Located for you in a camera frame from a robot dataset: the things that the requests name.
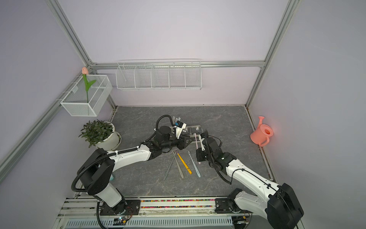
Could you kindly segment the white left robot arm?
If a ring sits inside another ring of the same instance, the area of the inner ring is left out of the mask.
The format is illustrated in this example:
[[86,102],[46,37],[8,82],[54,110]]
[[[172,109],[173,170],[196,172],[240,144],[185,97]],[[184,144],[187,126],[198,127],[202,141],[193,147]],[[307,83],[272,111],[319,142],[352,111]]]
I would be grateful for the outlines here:
[[121,192],[110,183],[112,173],[122,167],[137,162],[153,160],[165,149],[182,150],[195,141],[195,137],[182,134],[179,127],[175,128],[178,136],[170,127],[157,129],[154,136],[140,145],[117,151],[95,150],[80,167],[76,178],[71,184],[74,192],[86,192],[99,201],[103,201],[113,214],[123,214],[128,205]]

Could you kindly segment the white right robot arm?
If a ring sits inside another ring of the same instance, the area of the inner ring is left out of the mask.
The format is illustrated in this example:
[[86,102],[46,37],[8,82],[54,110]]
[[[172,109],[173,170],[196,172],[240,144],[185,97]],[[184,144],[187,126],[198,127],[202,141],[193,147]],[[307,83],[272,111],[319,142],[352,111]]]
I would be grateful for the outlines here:
[[223,181],[232,184],[237,180],[251,190],[249,194],[237,188],[228,196],[235,211],[247,210],[261,216],[274,229],[299,228],[304,211],[291,186],[260,176],[233,154],[223,152],[212,136],[200,135],[200,145],[198,155],[208,161]]

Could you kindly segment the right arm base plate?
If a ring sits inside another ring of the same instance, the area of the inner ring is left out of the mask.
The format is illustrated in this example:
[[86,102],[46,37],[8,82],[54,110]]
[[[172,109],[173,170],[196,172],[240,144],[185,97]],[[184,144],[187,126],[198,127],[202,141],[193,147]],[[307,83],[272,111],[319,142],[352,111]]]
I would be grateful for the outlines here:
[[229,198],[216,198],[215,199],[215,213],[218,214],[244,214],[244,210],[240,209],[234,200]]

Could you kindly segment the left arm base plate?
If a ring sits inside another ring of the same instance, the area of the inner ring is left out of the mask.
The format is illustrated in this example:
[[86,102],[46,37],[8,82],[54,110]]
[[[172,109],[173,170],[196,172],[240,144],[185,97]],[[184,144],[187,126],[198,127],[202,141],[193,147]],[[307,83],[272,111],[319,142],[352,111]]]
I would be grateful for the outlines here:
[[117,204],[111,208],[103,203],[100,210],[101,216],[117,216],[117,215],[138,215],[141,207],[139,199],[127,199],[122,204]]

